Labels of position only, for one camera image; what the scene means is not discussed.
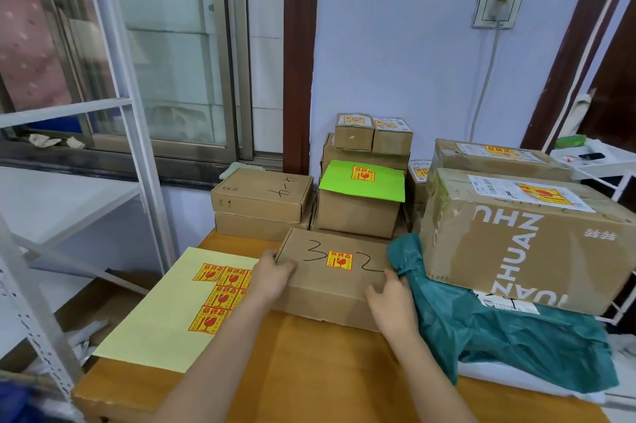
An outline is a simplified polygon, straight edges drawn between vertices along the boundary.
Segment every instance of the brown door frame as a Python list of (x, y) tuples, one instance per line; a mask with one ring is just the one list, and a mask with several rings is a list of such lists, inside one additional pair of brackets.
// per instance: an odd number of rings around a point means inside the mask
[(282, 169), (309, 173), (309, 113), (318, 0), (284, 0)]
[[(594, 26), (600, 17), (606, 1), (607, 0), (578, 0), (570, 24), (561, 41), (561, 46), (559, 47), (555, 61), (552, 64), (548, 80), (539, 97), (528, 129), (521, 142), (521, 148), (534, 150), (543, 149), (546, 140), (552, 132), (552, 127), (558, 121), (559, 124), (555, 135), (550, 140), (548, 152), (552, 149), (552, 145), (565, 122), (565, 117), (560, 121), (558, 119), (563, 109), (563, 101), (568, 96), (579, 63), (583, 57), (585, 46), (592, 35)], [(608, 12), (602, 24), (599, 26), (599, 31), (594, 39), (589, 56), (583, 65), (581, 76), (572, 91), (572, 96), (567, 100), (568, 109), (566, 113), (568, 113), (572, 107), (574, 98), (581, 89), (581, 85), (590, 69), (594, 55), (599, 49), (601, 39), (607, 31), (609, 21), (616, 10), (618, 1), (619, 0), (612, 0), (608, 6)]]

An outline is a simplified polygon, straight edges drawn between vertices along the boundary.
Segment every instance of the large cardboard box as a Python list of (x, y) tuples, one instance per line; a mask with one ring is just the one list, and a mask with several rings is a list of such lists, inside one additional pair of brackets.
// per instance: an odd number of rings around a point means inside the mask
[[(429, 176), (438, 168), (481, 171), (492, 175), (540, 178), (571, 182), (570, 168), (544, 152), (480, 145), (453, 140), (435, 140), (435, 154)], [(433, 186), (427, 185), (430, 192)]]
[(302, 317), (377, 331), (364, 288), (381, 290), (391, 269), (387, 246), (347, 237), (292, 229), (276, 257), (298, 268), (274, 309)]
[(440, 168), (420, 240), (430, 278), (601, 315), (636, 268), (636, 215), (567, 182)]
[(312, 213), (314, 213), (314, 210), (303, 211), (303, 218), (298, 224), (221, 212), (214, 214), (214, 220), (216, 231), (221, 235), (235, 235), (237, 237), (282, 242), (290, 229), (309, 230)]
[(299, 224), (311, 211), (314, 178), (240, 168), (212, 190), (217, 213)]
[(325, 170), (327, 170), (327, 167), (332, 160), (370, 163), (372, 165), (395, 168), (396, 170), (406, 170), (406, 167), (408, 166), (408, 155), (382, 155), (372, 152), (340, 150), (335, 146), (334, 134), (328, 133), (322, 149), (322, 174), (324, 174)]
[(373, 153), (408, 155), (411, 152), (413, 131), (402, 118), (373, 117)]
[(365, 113), (338, 113), (334, 145), (339, 149), (370, 152), (373, 146), (373, 122)]
[(377, 243), (383, 243), (385, 245), (388, 245), (389, 243), (394, 241), (396, 238), (408, 233), (406, 222), (404, 221), (401, 213), (397, 215), (396, 224), (393, 227), (393, 234), (391, 235), (391, 238), (373, 237), (371, 235), (352, 234), (349, 232), (338, 232), (336, 230), (321, 229), (315, 225), (315, 219), (317, 214), (318, 214), (318, 204), (316, 202), (316, 205), (314, 206), (314, 214), (312, 216), (312, 223), (309, 227), (309, 230), (313, 232), (320, 232), (322, 234), (338, 235), (341, 237), (351, 237), (351, 238), (356, 238), (358, 240), (366, 240), (368, 242), (377, 242)]
[(429, 178), (430, 160), (411, 160), (406, 170), (406, 202), (404, 203), (409, 211), (413, 210), (415, 204), (426, 203), (428, 192), (426, 181)]
[(385, 166), (334, 160), (318, 192), (319, 229), (390, 238), (400, 202), (404, 175)]

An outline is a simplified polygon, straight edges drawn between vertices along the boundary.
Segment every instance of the wall outlet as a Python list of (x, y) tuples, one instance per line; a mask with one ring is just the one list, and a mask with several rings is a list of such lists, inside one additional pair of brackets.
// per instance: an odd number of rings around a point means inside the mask
[(477, 0), (473, 28), (512, 29), (521, 0)]

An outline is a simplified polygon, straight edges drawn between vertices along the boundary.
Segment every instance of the yellow paper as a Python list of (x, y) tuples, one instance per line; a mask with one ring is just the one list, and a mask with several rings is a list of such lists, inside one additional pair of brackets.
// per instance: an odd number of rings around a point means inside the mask
[(235, 270), (228, 277), (213, 276), (216, 282), (193, 279), (198, 274), (201, 279), (204, 264), (251, 270), (257, 262), (258, 259), (189, 247), (153, 290), (97, 347), (95, 355), (185, 373), (214, 337), (188, 329), (217, 283), (225, 280), (228, 285), (237, 287), (245, 287), (246, 283), (246, 277), (241, 278), (242, 274)]

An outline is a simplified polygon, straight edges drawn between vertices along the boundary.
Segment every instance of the hand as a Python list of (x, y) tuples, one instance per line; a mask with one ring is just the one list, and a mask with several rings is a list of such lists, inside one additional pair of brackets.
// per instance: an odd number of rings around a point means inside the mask
[(400, 279), (391, 270), (384, 273), (387, 276), (384, 290), (378, 293), (370, 284), (365, 294), (378, 329), (389, 344), (393, 345), (401, 337), (418, 336), (417, 314), (406, 277)]
[(275, 250), (266, 250), (252, 270), (247, 295), (258, 298), (269, 308), (279, 298), (287, 285), (287, 279), (298, 265), (296, 261), (286, 261), (276, 265)]

